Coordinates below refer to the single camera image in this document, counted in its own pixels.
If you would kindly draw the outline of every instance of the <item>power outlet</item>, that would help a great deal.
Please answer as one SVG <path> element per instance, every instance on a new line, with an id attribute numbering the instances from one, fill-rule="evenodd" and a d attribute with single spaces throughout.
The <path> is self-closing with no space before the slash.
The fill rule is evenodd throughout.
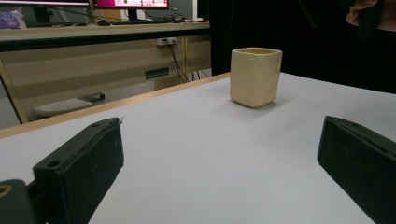
<path id="1" fill-rule="evenodd" d="M 177 42 L 177 37 L 165 37 L 165 38 L 158 38 L 157 39 L 157 46 L 163 45 L 175 45 Z"/>

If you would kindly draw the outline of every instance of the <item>person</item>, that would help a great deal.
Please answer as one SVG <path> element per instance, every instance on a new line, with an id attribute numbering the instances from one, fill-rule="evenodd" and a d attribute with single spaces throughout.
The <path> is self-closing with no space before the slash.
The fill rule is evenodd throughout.
<path id="1" fill-rule="evenodd" d="M 355 6 L 351 7 L 346 15 L 346 21 L 359 26 L 359 13 L 377 2 L 378 0 L 356 0 Z M 377 29 L 396 32 L 396 0 L 384 0 L 383 4 Z"/>

